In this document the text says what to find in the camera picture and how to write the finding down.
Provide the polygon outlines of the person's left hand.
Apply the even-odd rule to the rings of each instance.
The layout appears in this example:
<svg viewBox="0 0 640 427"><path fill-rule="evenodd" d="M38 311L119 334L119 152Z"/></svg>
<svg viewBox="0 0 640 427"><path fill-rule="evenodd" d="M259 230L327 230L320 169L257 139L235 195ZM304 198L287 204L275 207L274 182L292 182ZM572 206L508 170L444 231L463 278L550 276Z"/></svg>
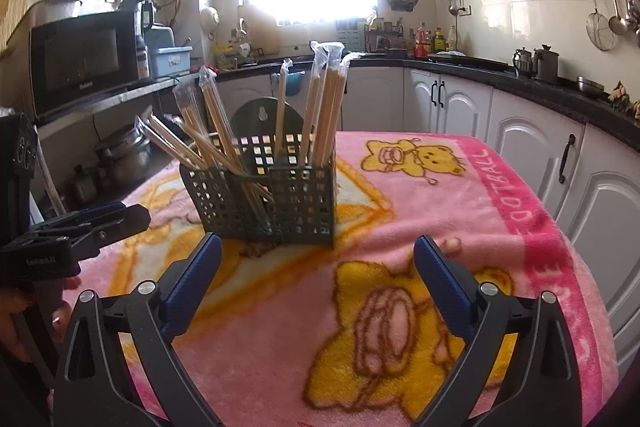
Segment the person's left hand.
<svg viewBox="0 0 640 427"><path fill-rule="evenodd" d="M62 289L57 291L45 304L44 309L49 311L49 325L51 326L51 337L58 343L64 339L72 307L62 297L63 291L74 291L81 285L81 277L66 277L62 280ZM35 294L25 293L14 288L1 289L1 315L0 315L0 337L1 346L6 348L10 355L22 362L30 362L32 359L27 352L23 339L18 335L13 317L24 312L34 303L38 303Z"/></svg>

